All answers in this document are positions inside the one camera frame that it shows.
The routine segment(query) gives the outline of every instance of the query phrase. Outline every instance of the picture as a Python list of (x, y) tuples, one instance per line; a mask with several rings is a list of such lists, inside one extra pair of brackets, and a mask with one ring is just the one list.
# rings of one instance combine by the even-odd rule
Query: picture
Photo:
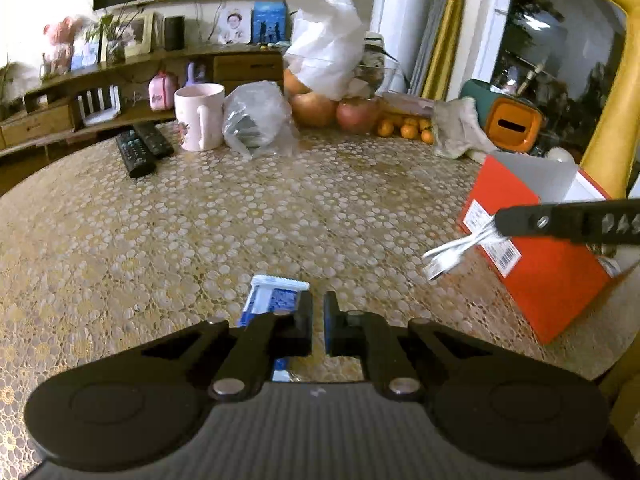
[(225, 4), (216, 23), (219, 44), (251, 42), (251, 7), (248, 2)]
[[(120, 18), (122, 41), (125, 43), (125, 56), (133, 57), (151, 52), (154, 34), (153, 12), (125, 12)], [(102, 59), (106, 59), (106, 38), (102, 38)]]
[(74, 41), (71, 70), (100, 63), (100, 38), (85, 40), (85, 30), (81, 30)]
[(287, 8), (284, 2), (256, 2), (254, 7), (254, 43), (277, 43), (285, 39)]

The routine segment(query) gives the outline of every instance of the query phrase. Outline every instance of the black remote control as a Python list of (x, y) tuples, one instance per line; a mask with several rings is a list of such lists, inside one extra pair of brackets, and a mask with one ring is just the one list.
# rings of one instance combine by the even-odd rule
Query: black remote control
[(133, 125), (133, 129), (146, 144), (155, 158), (164, 158), (173, 155), (174, 147), (166, 140), (166, 137), (160, 133), (153, 123), (137, 123)]
[(145, 176), (156, 168), (154, 156), (133, 130), (117, 134), (116, 144), (131, 178)]

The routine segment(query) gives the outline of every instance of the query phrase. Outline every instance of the black handle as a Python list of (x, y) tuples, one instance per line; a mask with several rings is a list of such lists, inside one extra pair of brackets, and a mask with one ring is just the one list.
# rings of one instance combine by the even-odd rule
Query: black handle
[(640, 245), (640, 199), (508, 207), (495, 214), (495, 226), (507, 237)]

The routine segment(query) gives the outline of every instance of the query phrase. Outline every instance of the white ball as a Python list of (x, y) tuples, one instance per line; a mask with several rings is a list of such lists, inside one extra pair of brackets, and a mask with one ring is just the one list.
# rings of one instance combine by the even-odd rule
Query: white ball
[(551, 148), (548, 152), (546, 152), (545, 158), (549, 158), (550, 160), (557, 160), (558, 162), (571, 162), (575, 164), (574, 158), (571, 153), (569, 153), (566, 149), (560, 148), (556, 146)]

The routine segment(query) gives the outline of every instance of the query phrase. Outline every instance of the black speaker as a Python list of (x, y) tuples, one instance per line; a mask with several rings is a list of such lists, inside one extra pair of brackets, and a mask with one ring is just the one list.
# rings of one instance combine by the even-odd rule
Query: black speaker
[(166, 50), (184, 49), (184, 16), (164, 19), (164, 48)]

